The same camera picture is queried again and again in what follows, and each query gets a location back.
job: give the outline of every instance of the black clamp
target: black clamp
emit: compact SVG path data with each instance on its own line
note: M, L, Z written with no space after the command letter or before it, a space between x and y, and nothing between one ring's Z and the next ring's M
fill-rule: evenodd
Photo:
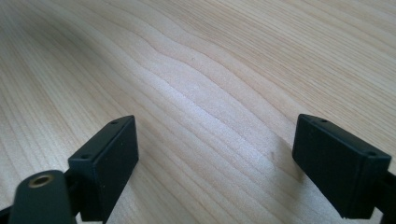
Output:
M134 116L115 119L69 159L69 170L23 180L0 224L107 222L139 160Z
M326 119L300 115L292 157L341 217L370 218L377 207L381 223L396 223L396 177L387 153Z

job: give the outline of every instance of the wooden table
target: wooden table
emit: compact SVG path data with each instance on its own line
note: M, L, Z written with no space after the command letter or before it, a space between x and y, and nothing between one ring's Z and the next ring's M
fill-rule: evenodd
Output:
M1 1L0 207L133 114L109 223L378 223L341 219L290 153L307 113L395 157L395 96L394 1Z

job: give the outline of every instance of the black plastic block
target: black plastic block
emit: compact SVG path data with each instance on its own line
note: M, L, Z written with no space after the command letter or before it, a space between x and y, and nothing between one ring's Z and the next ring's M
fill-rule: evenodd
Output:
M292 157L341 217L370 218L390 155L325 119L300 115Z
M115 119L73 154L70 174L83 187L83 221L106 221L138 161L134 116Z

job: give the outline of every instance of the screw hole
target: screw hole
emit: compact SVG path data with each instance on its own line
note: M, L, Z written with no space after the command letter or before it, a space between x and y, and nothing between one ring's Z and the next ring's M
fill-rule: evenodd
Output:
M29 181L29 188L36 189L46 186L53 179L53 175L40 175Z
M81 158L87 160L90 156L91 156L90 154L84 154L81 156Z

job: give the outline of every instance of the wood grain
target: wood grain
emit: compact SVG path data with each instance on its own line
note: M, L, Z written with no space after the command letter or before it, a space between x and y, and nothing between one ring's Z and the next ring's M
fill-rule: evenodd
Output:
M290 151L308 113L395 157L395 74L394 1L2 1L0 207L134 114L109 223L378 223L341 219Z

